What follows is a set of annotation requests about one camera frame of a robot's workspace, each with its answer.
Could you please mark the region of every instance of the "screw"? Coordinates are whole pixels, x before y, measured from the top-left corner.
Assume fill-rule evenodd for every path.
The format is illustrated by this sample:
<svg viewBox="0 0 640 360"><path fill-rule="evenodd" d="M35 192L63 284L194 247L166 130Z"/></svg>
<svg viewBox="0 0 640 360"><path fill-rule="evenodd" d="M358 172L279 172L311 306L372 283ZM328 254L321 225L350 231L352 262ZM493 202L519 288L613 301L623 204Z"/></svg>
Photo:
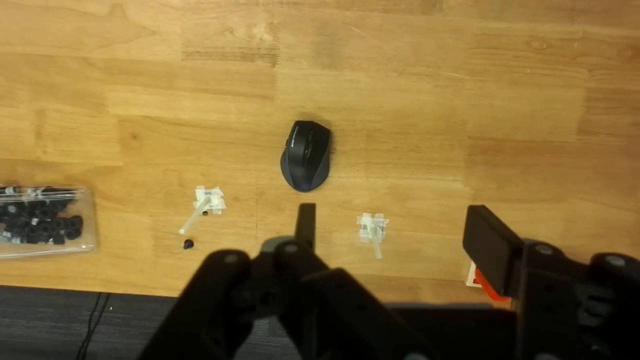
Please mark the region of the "screw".
<svg viewBox="0 0 640 360"><path fill-rule="evenodd" d="M403 360L428 360L428 358L424 355L420 355L420 353L410 353L410 355L403 357Z"/></svg>
<svg viewBox="0 0 640 360"><path fill-rule="evenodd" d="M554 254L552 247L545 247L545 245L535 245L535 253L540 253L540 254Z"/></svg>
<svg viewBox="0 0 640 360"><path fill-rule="evenodd" d="M286 245L286 247L283 247L283 253L288 253L288 254L298 253L298 245Z"/></svg>
<svg viewBox="0 0 640 360"><path fill-rule="evenodd" d="M621 256L605 256L604 261L616 268L625 266L625 261Z"/></svg>
<svg viewBox="0 0 640 360"><path fill-rule="evenodd" d="M183 251L194 248L194 240L190 240L190 238L188 238L188 240L183 240L182 248L183 248Z"/></svg>

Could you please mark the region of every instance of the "black computer mouse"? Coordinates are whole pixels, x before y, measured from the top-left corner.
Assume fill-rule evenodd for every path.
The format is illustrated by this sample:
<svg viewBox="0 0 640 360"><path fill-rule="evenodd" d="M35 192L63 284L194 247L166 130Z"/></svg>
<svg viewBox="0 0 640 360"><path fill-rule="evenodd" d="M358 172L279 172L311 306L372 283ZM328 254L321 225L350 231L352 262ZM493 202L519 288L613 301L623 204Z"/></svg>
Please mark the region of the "black computer mouse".
<svg viewBox="0 0 640 360"><path fill-rule="evenodd" d="M288 135L279 169L298 192L310 192L328 178L332 133L318 123L298 120Z"/></svg>

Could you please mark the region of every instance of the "wood grain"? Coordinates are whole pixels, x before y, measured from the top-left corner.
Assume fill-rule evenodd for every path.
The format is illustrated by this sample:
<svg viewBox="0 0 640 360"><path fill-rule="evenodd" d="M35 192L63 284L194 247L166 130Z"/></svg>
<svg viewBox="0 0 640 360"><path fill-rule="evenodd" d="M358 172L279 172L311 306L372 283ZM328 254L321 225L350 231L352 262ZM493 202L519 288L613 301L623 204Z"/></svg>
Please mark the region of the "wood grain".
<svg viewBox="0 0 640 360"><path fill-rule="evenodd" d="M175 297L315 202L320 256L380 299L482 302L469 202L580 261L640 256L637 104L637 0L1 3L0 181L90 186L99 248L0 262L0 283ZM296 119L333 130L311 194L277 169ZM198 184L228 210L186 253ZM362 212L392 220L383 261Z"/></svg>

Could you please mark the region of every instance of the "floor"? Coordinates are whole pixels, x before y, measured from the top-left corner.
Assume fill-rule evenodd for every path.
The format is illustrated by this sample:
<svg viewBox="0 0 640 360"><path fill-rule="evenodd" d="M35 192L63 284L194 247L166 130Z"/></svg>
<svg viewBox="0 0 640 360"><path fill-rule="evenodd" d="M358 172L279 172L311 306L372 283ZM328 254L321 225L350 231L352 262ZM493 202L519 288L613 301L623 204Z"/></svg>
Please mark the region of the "floor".
<svg viewBox="0 0 640 360"><path fill-rule="evenodd" d="M99 247L0 262L0 283L175 297L315 202L318 254L381 301L482 301L469 202L577 261L640 256L637 115L637 0L1 3L0 181L91 189ZM296 119L333 133L311 194L277 167ZM200 184L228 210L186 253ZM381 261L362 212L389 218Z"/></svg>
<svg viewBox="0 0 640 360"><path fill-rule="evenodd" d="M75 358L94 306L91 292L0 288L0 358L69 360ZM111 294L96 329L87 360L138 358L173 299ZM235 360L299 358L275 321L253 324Z"/></svg>

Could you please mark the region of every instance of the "white plastic part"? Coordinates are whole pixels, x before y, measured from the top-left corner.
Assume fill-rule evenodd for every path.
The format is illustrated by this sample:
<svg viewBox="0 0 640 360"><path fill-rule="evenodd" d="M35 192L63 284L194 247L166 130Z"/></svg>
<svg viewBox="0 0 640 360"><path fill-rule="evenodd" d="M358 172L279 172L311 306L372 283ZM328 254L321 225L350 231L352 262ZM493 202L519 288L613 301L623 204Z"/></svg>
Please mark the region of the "white plastic part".
<svg viewBox="0 0 640 360"><path fill-rule="evenodd" d="M203 212L209 215L222 215L225 208L224 204L224 192L220 189L195 189L195 202L194 202L194 212L188 217L182 228L178 228L178 234L186 234Z"/></svg>
<svg viewBox="0 0 640 360"><path fill-rule="evenodd" d="M377 261L381 261L381 243L385 237L385 226L388 226L388 218L383 218L383 215L368 215L363 212L358 218L358 234L359 234L359 243L372 245L373 247L373 254Z"/></svg>
<svg viewBox="0 0 640 360"><path fill-rule="evenodd" d="M475 262L469 262L469 264L467 264L463 284L466 284L467 288L482 288L479 283L475 283Z"/></svg>

